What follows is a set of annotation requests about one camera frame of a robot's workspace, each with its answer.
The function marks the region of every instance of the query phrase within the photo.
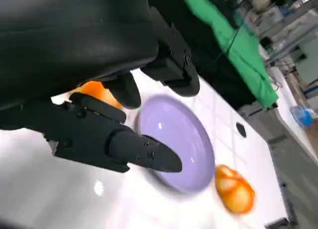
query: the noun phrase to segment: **white table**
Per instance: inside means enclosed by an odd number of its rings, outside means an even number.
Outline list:
[[[182,98],[140,70],[133,74],[143,103],[166,93],[194,111],[213,143],[216,163],[238,170],[255,189],[253,211],[230,214],[214,181],[185,196],[134,165],[120,174],[52,157],[39,133],[22,129],[0,132],[1,219],[39,229],[263,229],[287,216],[267,143],[213,89],[200,80],[200,93]],[[132,126],[137,110],[126,112]],[[245,126],[246,139],[236,122]]]
[[[259,52],[263,59],[268,59],[266,51],[260,47]],[[284,126],[284,128],[289,132],[289,134],[298,142],[298,144],[305,150],[305,152],[318,163],[318,158],[315,153],[313,146],[311,145],[305,131],[300,127],[294,120],[290,109],[293,106],[297,106],[297,102],[278,67],[270,68],[271,74],[276,78],[277,81],[282,83],[283,87],[279,88],[276,93],[278,95],[277,104],[278,107],[274,109],[274,112]]]

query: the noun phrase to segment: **purple plate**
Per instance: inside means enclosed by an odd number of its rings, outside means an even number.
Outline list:
[[[180,173],[158,172],[165,183],[181,192],[206,188],[214,174],[214,153],[199,119],[183,103],[167,95],[149,98],[139,115],[139,131],[175,151],[182,161]]]

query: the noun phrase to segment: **orange object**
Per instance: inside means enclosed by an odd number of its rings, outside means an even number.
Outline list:
[[[105,89],[103,84],[99,81],[89,81],[83,86],[76,88],[71,93],[80,92],[97,98],[117,109],[121,109],[122,105],[114,98],[108,89]]]
[[[225,165],[216,168],[215,185],[223,203],[235,214],[246,214],[254,205],[255,192],[235,170]]]

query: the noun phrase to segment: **gray floor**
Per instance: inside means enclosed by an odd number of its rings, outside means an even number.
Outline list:
[[[287,183],[300,229],[318,229],[318,166],[298,143],[289,137],[273,112],[260,112],[247,121],[271,145],[278,177]]]

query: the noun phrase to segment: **green cloth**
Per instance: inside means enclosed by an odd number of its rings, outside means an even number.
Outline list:
[[[197,18],[211,26],[221,49],[227,50],[236,32],[227,19],[209,0],[184,1]],[[258,102],[267,108],[276,102],[278,96],[270,83],[258,46],[258,38],[243,25],[229,50],[228,58]]]

